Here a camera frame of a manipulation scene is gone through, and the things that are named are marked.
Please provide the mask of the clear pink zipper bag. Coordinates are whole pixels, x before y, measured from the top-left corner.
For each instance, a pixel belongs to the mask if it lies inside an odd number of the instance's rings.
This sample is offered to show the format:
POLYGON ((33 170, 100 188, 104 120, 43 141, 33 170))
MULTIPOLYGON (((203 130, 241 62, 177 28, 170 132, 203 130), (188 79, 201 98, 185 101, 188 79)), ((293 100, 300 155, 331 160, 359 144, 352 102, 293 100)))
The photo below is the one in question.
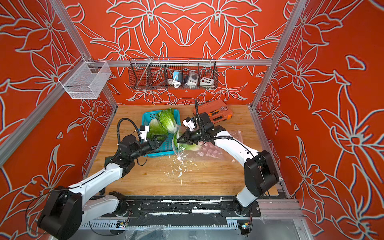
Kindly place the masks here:
MULTIPOLYGON (((182 135, 184 130, 186 130, 186 128, 182 126, 178 126, 177 129, 177 132, 179 132, 180 135, 182 135)), ((212 143, 199 143, 198 145, 202 146, 199 151, 183 151, 179 153, 176 152, 174 148, 173 150, 177 155, 177 159, 180 161, 237 161, 232 155, 224 151, 222 148, 213 145, 212 143)))

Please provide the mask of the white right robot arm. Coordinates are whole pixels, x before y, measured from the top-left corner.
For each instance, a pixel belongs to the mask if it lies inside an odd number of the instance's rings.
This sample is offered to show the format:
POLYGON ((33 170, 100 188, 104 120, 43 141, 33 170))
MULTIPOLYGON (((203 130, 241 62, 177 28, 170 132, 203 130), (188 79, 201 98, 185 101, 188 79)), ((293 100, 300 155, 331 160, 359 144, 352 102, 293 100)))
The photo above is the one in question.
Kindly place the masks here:
POLYGON ((257 151, 235 139, 222 126, 209 123, 177 138, 177 144, 198 145, 212 143, 237 160, 244 168, 245 187, 237 194, 237 205, 246 208, 257 198, 268 192, 280 181, 272 155, 268 151, 257 151))

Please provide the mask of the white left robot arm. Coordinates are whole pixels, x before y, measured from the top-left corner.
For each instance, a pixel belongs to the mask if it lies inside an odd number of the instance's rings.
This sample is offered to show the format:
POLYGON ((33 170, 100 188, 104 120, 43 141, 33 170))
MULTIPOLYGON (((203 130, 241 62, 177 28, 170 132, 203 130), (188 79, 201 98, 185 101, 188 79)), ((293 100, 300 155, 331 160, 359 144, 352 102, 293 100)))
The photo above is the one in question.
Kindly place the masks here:
POLYGON ((58 240, 73 236, 82 224, 105 214, 124 216, 129 210, 125 195, 111 192, 96 199, 93 196, 109 184, 123 178, 135 166, 135 161, 157 150, 167 136, 154 136, 140 143, 129 135, 119 140, 119 147, 110 162, 99 172, 64 188, 53 190, 38 220, 38 227, 58 240))

